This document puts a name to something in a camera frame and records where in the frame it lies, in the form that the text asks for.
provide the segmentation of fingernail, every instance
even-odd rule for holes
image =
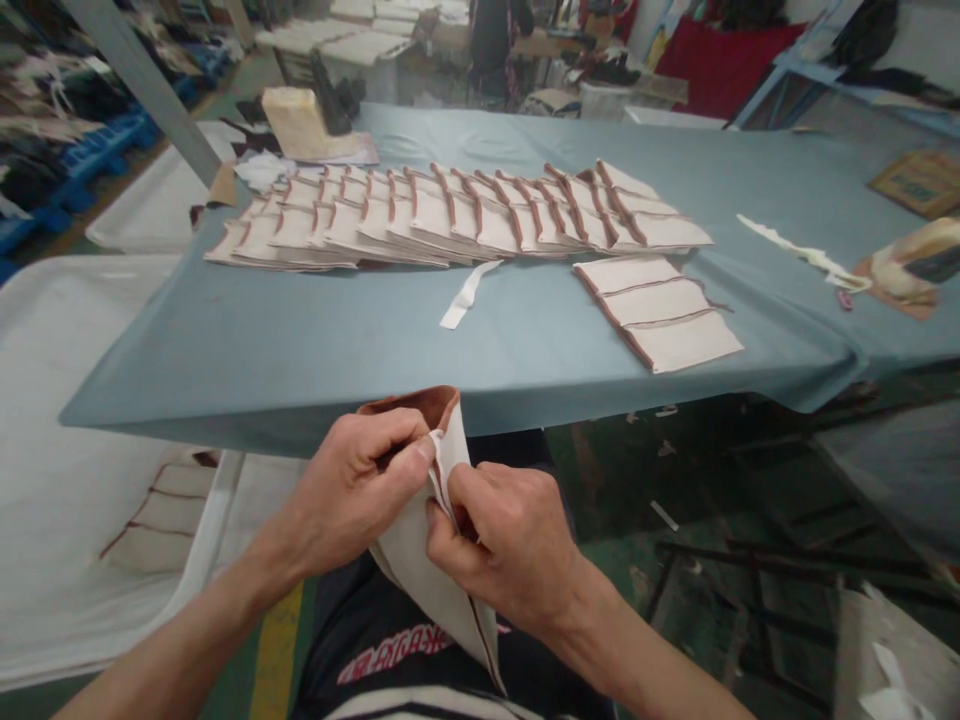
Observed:
[[[437,446],[433,444],[433,438],[429,435],[424,435],[422,438],[417,440],[414,445],[414,449],[420,453],[424,460],[428,463],[432,463],[434,458],[437,456]]]

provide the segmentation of stacked fabric pieces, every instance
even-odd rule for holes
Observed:
[[[654,374],[743,350],[702,285],[664,257],[577,263],[574,272],[607,319]]]
[[[602,160],[527,179],[329,166],[303,171],[225,223],[206,259],[295,272],[364,262],[449,267],[518,255],[564,258],[686,252],[712,245],[652,187]]]

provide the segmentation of metal pole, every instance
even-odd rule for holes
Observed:
[[[250,50],[253,47],[253,28],[250,26],[247,11],[243,7],[243,0],[226,0],[224,4],[227,6],[227,12],[230,13],[230,21],[237,31],[240,46],[244,50]]]
[[[113,2],[63,0],[63,4],[197,176],[210,187],[220,168],[220,158]]]

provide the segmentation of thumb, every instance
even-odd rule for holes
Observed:
[[[389,505],[402,508],[426,484],[436,455],[433,438],[424,435],[393,456],[371,489]]]
[[[489,551],[457,534],[453,522],[430,498],[427,500],[427,557],[438,568],[463,585],[464,580],[486,567]]]

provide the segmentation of blue tablecloth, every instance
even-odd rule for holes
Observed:
[[[919,323],[867,295],[840,309],[818,270],[736,214],[852,268],[923,221],[863,185],[851,150],[815,134],[734,133],[364,105],[382,167],[431,161],[537,176],[600,157],[652,184],[714,238],[684,268],[744,352],[653,376],[570,262],[512,260],[488,274],[451,332],[440,318],[469,269],[324,275],[203,261],[208,211],[170,280],[61,415],[67,425],[306,456],[361,403],[449,383],[468,434],[628,412],[736,391],[812,411],[848,383],[960,356],[960,283]]]

